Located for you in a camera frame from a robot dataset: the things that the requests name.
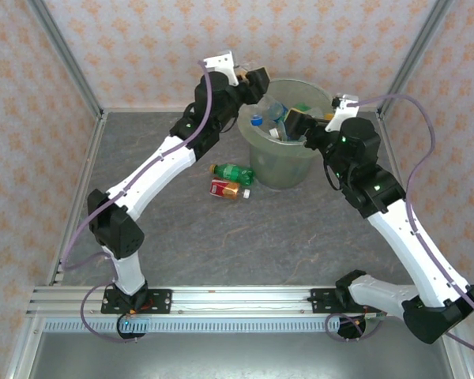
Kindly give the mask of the blue-label bottle white cap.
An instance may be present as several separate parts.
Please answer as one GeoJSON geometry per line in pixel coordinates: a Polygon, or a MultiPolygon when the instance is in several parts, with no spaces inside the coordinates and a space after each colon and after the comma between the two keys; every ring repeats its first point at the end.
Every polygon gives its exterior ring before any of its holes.
{"type": "Polygon", "coordinates": [[[288,113],[288,109],[281,102],[274,100],[269,103],[265,113],[270,120],[278,123],[284,120],[286,114],[288,113]]]}

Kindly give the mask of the red-orange label bottle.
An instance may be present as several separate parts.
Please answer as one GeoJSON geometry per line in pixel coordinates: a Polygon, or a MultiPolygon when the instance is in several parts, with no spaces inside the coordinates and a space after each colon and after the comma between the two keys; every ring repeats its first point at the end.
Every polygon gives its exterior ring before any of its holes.
{"type": "Polygon", "coordinates": [[[237,200],[239,198],[249,199],[250,190],[244,188],[237,182],[229,182],[214,178],[211,181],[209,193],[214,197],[237,200]]]}

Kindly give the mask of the green plastic bin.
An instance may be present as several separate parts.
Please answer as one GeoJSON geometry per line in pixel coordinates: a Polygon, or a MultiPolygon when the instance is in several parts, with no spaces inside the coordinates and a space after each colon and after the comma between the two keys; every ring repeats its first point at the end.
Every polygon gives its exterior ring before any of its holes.
{"type": "Polygon", "coordinates": [[[311,164],[320,156],[315,152],[311,159],[300,158],[259,158],[250,151],[250,167],[255,178],[264,186],[275,190],[284,190],[300,184],[308,175],[311,164]]]}

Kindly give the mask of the metal sheet shelf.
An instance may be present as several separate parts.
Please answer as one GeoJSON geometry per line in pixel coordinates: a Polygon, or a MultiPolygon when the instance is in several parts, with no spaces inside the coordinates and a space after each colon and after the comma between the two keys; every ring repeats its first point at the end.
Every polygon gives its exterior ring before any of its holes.
{"type": "Polygon", "coordinates": [[[453,379],[438,341],[396,320],[371,338],[324,332],[162,332],[112,343],[89,332],[43,332],[29,379],[453,379]]]}

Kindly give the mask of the aluminium back frame bar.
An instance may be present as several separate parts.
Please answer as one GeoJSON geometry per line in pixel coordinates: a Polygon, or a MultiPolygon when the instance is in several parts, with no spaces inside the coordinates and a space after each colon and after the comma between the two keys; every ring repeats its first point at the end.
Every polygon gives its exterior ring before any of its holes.
{"type": "MultiPolygon", "coordinates": [[[[186,106],[182,107],[106,107],[104,113],[183,113],[186,106]]],[[[359,112],[375,113],[377,107],[364,106],[359,108],[359,112]]]]}

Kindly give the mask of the aluminium frame post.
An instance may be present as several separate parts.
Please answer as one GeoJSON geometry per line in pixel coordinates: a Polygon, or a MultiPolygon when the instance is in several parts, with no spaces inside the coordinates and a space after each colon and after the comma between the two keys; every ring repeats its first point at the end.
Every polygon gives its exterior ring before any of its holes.
{"type": "Polygon", "coordinates": [[[66,67],[68,74],[71,76],[71,79],[79,90],[86,106],[96,117],[100,117],[103,114],[103,108],[101,107],[99,100],[96,98],[94,91],[91,89],[80,65],[70,49],[69,44],[49,10],[47,3],[45,0],[26,0],[26,2],[32,9],[44,31],[47,33],[48,39],[51,41],[63,65],[66,67]]]}
{"type": "Polygon", "coordinates": [[[444,21],[454,1],[455,0],[434,1],[434,5],[413,40],[400,69],[389,87],[389,94],[402,93],[404,91],[408,80],[412,77],[414,69],[418,66],[420,59],[423,57],[429,43],[433,40],[435,33],[444,21]]]}

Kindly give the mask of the aluminium frame leg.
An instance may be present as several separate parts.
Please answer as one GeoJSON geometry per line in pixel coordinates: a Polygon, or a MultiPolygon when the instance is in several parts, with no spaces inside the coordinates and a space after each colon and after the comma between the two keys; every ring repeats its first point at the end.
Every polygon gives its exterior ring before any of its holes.
{"type": "Polygon", "coordinates": [[[446,353],[446,365],[453,379],[472,379],[472,374],[462,351],[463,346],[447,335],[442,335],[439,341],[446,353]]]}
{"type": "Polygon", "coordinates": [[[13,349],[6,379],[29,379],[43,334],[45,319],[27,317],[13,349]]]}

